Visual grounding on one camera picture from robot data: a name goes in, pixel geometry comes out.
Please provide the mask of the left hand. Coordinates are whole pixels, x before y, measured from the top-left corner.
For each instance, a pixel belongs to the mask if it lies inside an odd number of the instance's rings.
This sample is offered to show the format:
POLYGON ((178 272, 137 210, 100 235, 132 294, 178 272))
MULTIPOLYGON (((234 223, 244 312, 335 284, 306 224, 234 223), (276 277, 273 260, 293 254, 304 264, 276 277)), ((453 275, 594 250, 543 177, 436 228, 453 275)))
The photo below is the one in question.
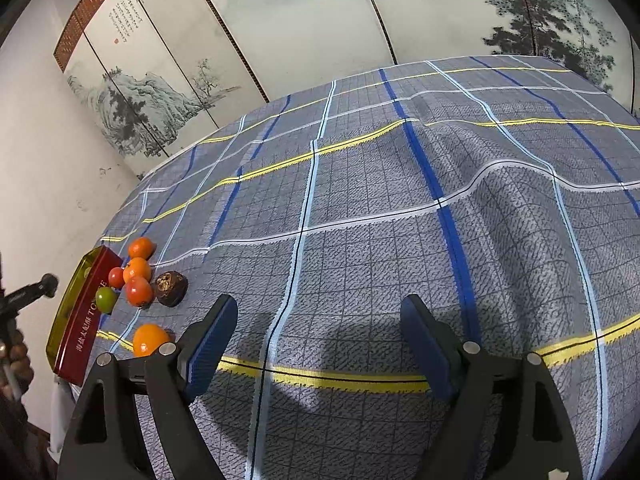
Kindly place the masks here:
POLYGON ((1 341, 1 392, 6 400, 20 400, 34 376, 24 335, 21 330, 14 330, 11 348, 1 341))

